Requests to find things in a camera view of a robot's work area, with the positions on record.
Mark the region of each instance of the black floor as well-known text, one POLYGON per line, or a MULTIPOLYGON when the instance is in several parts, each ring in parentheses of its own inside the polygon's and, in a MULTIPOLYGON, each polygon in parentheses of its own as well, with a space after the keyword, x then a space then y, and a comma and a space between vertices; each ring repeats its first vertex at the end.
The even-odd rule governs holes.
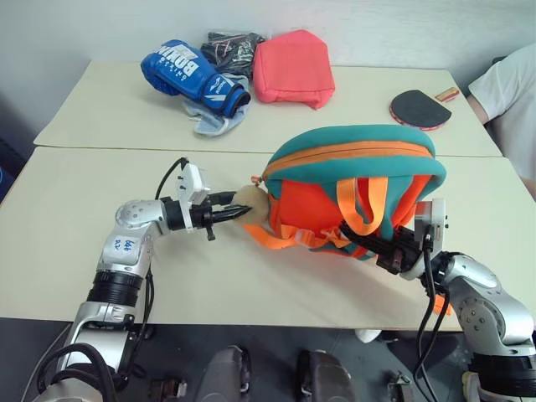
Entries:
MULTIPOLYGON (((50 342, 64 327, 63 322, 0 319, 0 389, 2 400, 19 402, 28 376, 50 342)), ((295 327, 242 326, 157 326, 138 363, 149 378, 171 374, 188 382, 185 402, 193 401, 204 368, 214 353, 230 344, 247 348, 253 377, 251 402, 292 402, 296 358, 302 349, 325 350, 336 356, 352 375, 360 401, 389 401, 386 381, 389 372, 410 371, 389 348, 411 361, 414 334, 398 333, 394 343, 375 341, 362 344, 353 331, 295 327)), ((468 354, 462 336, 438 338, 435 359, 441 361, 429 370, 430 380, 440 401, 461 402, 461 374, 468 354)), ((120 395, 121 401, 147 402, 149 379, 133 379, 120 395)), ((28 401, 36 395, 31 388, 28 401)), ((424 399, 414 391, 415 401, 424 399)))

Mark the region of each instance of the table tennis paddle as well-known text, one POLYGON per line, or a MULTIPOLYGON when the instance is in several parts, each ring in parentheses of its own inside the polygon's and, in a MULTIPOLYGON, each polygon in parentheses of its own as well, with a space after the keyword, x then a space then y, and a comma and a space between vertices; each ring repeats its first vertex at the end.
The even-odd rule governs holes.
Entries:
MULTIPOLYGON (((450 88, 439 94, 437 99, 449 101, 459 93, 458 89, 450 88)), ((417 127, 423 131, 443 126, 452 116, 451 111, 420 90, 407 90, 397 95, 391 101, 389 112, 398 123, 417 127)))

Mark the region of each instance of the blue boxing glove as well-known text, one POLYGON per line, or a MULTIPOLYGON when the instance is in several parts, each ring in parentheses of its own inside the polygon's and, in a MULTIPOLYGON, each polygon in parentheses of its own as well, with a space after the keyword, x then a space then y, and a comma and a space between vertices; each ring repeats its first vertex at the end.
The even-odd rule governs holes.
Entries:
POLYGON ((227 117, 251 99, 242 85, 218 74, 199 50, 182 40, 167 41, 149 54, 142 61, 142 72, 155 89, 183 94, 227 117))

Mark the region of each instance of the zipper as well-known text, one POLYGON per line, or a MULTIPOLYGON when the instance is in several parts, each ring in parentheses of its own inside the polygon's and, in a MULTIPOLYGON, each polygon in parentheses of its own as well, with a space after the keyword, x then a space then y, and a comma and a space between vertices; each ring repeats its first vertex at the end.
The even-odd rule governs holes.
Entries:
POLYGON ((293 168, 308 163, 325 162, 333 159, 351 157, 390 157, 390 156, 432 157, 430 151, 422 145, 402 141, 357 141, 345 144, 326 145, 294 152, 291 155, 270 163, 263 179, 278 170, 293 168))

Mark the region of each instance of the orange strap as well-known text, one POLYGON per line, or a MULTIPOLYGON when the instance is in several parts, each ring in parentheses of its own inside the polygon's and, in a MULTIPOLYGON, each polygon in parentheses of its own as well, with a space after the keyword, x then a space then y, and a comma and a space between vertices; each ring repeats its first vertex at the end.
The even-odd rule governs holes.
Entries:
POLYGON ((326 238, 321 239, 315 236, 314 232, 307 229, 299 229, 295 226, 288 224, 281 225, 281 238, 275 237, 272 233, 266 231, 262 226, 258 224, 244 224, 244 229, 257 240, 261 245, 273 249, 285 249, 293 245, 305 245, 310 249, 316 249, 323 247, 330 241, 337 247, 344 247, 349 245, 348 240, 342 240, 340 233, 337 231, 325 231, 322 232, 326 235, 326 238))
POLYGON ((345 178, 337 182, 337 202, 344 220, 358 235, 366 236, 373 233, 384 218, 385 198, 387 196, 388 178, 368 179, 368 202, 372 209, 373 219, 365 224, 363 217, 356 211, 357 179, 345 178))

